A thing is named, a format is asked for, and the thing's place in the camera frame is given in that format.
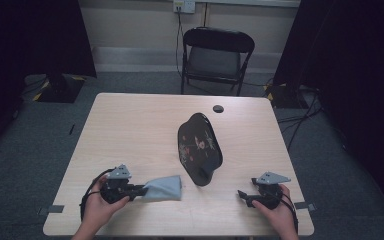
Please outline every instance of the table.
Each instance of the table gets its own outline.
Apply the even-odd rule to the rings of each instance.
[[[224,107],[223,113],[213,111]],[[201,112],[210,120],[223,164],[205,187],[194,185],[179,161],[177,131]],[[130,183],[180,175],[181,201],[130,202],[97,235],[106,236],[267,236],[275,235],[237,190],[258,194],[251,183],[266,171],[291,178],[285,185],[294,202],[304,201],[277,121],[265,98],[101,93],[92,106],[69,163],[44,233],[73,235],[80,225],[79,203],[102,171],[126,164]],[[314,227],[307,209],[297,210],[299,235]]]

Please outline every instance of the wrist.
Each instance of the wrist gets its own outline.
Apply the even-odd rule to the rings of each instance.
[[[88,224],[87,222],[82,222],[72,240],[91,240],[95,237],[95,234],[99,231],[99,229],[99,226]]]
[[[298,234],[293,231],[293,232],[283,232],[279,234],[280,239],[282,240],[298,240]]]

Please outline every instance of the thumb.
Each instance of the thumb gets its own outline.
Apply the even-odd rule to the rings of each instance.
[[[107,176],[106,175],[101,176],[96,181],[95,185],[93,185],[92,192],[96,192],[96,191],[101,190],[102,186],[105,184],[106,181],[107,181]]]
[[[111,204],[111,209],[115,212],[117,210],[120,210],[122,209],[124,206],[126,206],[126,204],[129,202],[130,200],[130,197],[129,196],[125,196],[124,198],[122,198],[121,200]]]

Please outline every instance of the chair backrest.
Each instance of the chair backrest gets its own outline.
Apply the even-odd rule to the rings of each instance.
[[[183,36],[183,48],[208,48],[220,51],[252,53],[254,40],[246,33],[210,27],[197,27],[186,31]]]

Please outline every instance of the human hand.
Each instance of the human hand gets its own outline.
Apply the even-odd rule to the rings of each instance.
[[[129,202],[130,197],[126,196],[113,204],[107,203],[99,194],[106,180],[107,176],[104,175],[92,187],[91,192],[97,193],[89,195],[83,221],[72,239],[92,239],[99,229],[111,219],[112,215]]]
[[[279,184],[279,186],[282,189],[283,194],[290,198],[289,189],[283,184]],[[291,203],[291,201],[286,196],[282,196],[282,200],[292,205],[293,203]],[[264,216],[267,217],[270,224],[279,234],[282,240],[298,239],[298,234],[295,231],[292,212],[283,202],[280,202],[279,205],[273,210],[268,209],[266,206],[256,200],[252,201],[252,205],[254,205],[255,208],[257,208]]]

